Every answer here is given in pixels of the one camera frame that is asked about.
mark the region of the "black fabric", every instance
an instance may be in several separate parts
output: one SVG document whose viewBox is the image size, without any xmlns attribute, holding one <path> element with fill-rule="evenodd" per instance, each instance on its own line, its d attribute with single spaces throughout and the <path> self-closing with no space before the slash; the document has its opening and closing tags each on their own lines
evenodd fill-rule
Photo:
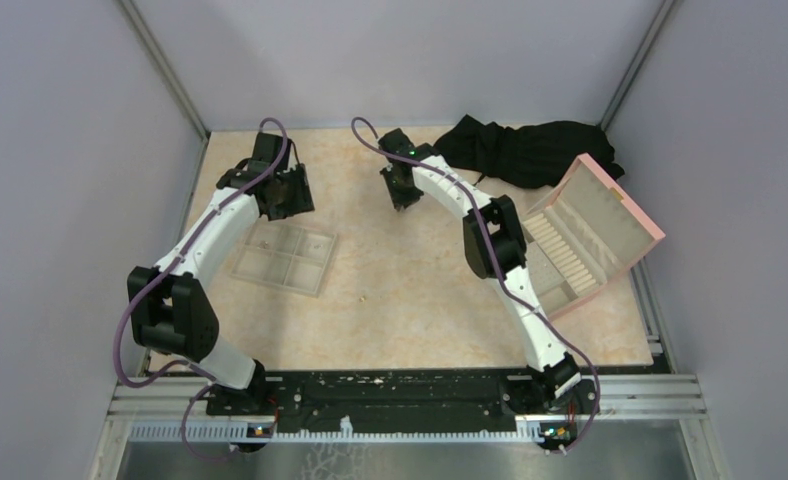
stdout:
<svg viewBox="0 0 788 480">
<path fill-rule="evenodd" d="M 515 130 L 495 122 L 483 125 L 465 115 L 435 148 L 451 167 L 482 172 L 521 188 L 556 186 L 581 153 L 591 155 L 614 179 L 624 174 L 603 130 L 571 121 Z"/>
</svg>

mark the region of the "black cloth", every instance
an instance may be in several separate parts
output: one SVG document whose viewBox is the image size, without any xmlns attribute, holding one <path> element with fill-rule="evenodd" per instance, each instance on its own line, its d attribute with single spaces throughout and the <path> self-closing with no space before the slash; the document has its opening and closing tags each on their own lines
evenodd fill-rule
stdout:
<svg viewBox="0 0 788 480">
<path fill-rule="evenodd" d="M 581 153 L 591 155 L 614 179 L 624 174 L 603 130 L 571 121 L 515 130 L 495 122 L 483 125 L 465 115 L 435 148 L 451 167 L 482 172 L 521 188 L 556 186 Z"/>
</svg>

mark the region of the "clear plastic tray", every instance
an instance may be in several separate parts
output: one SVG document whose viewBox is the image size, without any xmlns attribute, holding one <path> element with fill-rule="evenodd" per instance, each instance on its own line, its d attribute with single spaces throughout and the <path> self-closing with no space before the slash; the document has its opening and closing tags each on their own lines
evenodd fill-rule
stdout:
<svg viewBox="0 0 788 480">
<path fill-rule="evenodd" d="M 244 240 L 232 276 L 317 297 L 337 235 L 284 222 L 261 222 Z"/>
</svg>

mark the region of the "wooden table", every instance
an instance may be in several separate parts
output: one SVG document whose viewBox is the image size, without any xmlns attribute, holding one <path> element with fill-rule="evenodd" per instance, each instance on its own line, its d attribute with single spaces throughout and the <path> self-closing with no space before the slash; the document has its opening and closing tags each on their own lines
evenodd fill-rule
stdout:
<svg viewBox="0 0 788 480">
<path fill-rule="evenodd" d="M 447 130 L 404 129 L 416 144 L 432 143 Z M 385 159 L 359 144 L 349 129 L 288 133 L 308 169 L 316 210 L 281 221 L 337 234 L 332 265 L 320 296 L 313 298 L 230 276 L 241 248 L 236 246 L 208 291 L 221 335 L 268 369 L 524 364 L 513 319 L 465 262 L 461 220 L 427 196 L 396 212 L 379 175 Z M 217 179 L 250 155 L 255 136 L 212 134 L 189 227 Z M 478 177 L 460 173 L 471 182 Z M 496 179 L 483 180 L 479 188 L 509 195 L 519 212 L 549 191 L 525 191 Z M 553 322 L 597 365 L 652 363 L 628 278 Z M 156 355 L 153 366 L 165 361 Z"/>
</svg>

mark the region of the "transparent organizer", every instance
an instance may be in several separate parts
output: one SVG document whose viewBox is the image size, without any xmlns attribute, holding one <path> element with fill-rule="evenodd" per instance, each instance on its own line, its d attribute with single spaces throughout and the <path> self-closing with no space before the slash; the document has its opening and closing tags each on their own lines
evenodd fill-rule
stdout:
<svg viewBox="0 0 788 480">
<path fill-rule="evenodd" d="M 257 223 L 244 240 L 232 276 L 317 297 L 336 238 L 281 221 Z"/>
<path fill-rule="evenodd" d="M 665 237 L 586 154 L 521 225 L 535 294 L 553 318 L 591 299 Z"/>
</svg>

